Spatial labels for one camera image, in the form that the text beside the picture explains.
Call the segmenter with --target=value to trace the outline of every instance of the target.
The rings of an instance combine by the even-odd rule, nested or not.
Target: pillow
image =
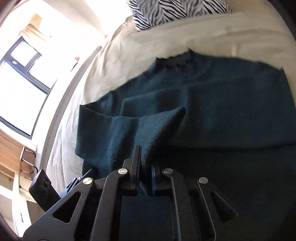
[[[223,0],[127,0],[138,31],[213,13],[232,13]]]

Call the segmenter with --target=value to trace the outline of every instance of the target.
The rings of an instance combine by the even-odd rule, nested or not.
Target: window
[[[0,121],[29,139],[54,85],[41,72],[42,55],[22,37],[0,61]]]

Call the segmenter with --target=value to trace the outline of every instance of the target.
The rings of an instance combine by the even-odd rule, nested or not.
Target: metal pin
[[[128,171],[125,168],[121,168],[121,169],[118,170],[118,173],[121,174],[121,175],[126,174],[127,172]]]
[[[172,174],[173,173],[173,170],[171,168],[166,168],[166,169],[163,170],[163,172],[165,174]]]
[[[207,184],[207,182],[209,181],[206,177],[201,177],[200,179],[198,179],[198,181],[202,184]]]
[[[92,183],[92,179],[90,177],[86,177],[83,179],[83,183],[85,185],[91,184]]]

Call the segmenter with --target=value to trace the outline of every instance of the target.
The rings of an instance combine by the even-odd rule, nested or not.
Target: bed
[[[173,21],[138,32],[127,18],[93,59],[58,127],[46,172],[61,192],[81,176],[83,159],[75,154],[79,105],[98,100],[145,71],[156,57],[192,49],[214,56],[233,56],[283,68],[296,99],[296,42],[267,0],[227,0],[233,14]]]

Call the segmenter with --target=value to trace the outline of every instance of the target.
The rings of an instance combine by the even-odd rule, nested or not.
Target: dark window frame
[[[16,126],[14,126],[13,124],[11,124],[10,122],[8,122],[7,120],[5,120],[3,117],[0,116],[0,122],[2,122],[3,124],[5,124],[7,127],[9,127],[10,129],[12,129],[13,131],[15,131],[16,133],[28,138],[28,139],[32,139],[38,118],[40,116],[40,113],[43,109],[43,106],[47,100],[47,97],[50,93],[50,89],[49,87],[47,87],[45,84],[41,83],[38,79],[36,79],[34,76],[32,76],[30,74],[30,70],[33,67],[34,63],[36,62],[36,60],[38,60],[42,55],[37,51],[37,53],[33,56],[33,58],[29,61],[29,63],[24,67],[22,66],[21,63],[19,63],[15,58],[13,58],[11,56],[11,53],[13,52],[13,50],[22,42],[27,43],[28,45],[30,45],[27,41],[24,40],[23,37],[20,37],[15,43],[14,45],[7,51],[7,53],[4,55],[4,57],[0,60],[0,67],[1,65],[6,62],[8,63],[15,71],[17,71],[21,76],[23,76],[27,81],[29,81],[32,85],[34,85],[36,88],[38,88],[39,90],[41,90],[42,92],[44,92],[45,94],[47,94],[41,108],[40,111],[37,115],[36,121],[34,123],[33,129],[32,129],[32,133],[26,133],[24,131],[22,131],[21,129],[17,128]]]

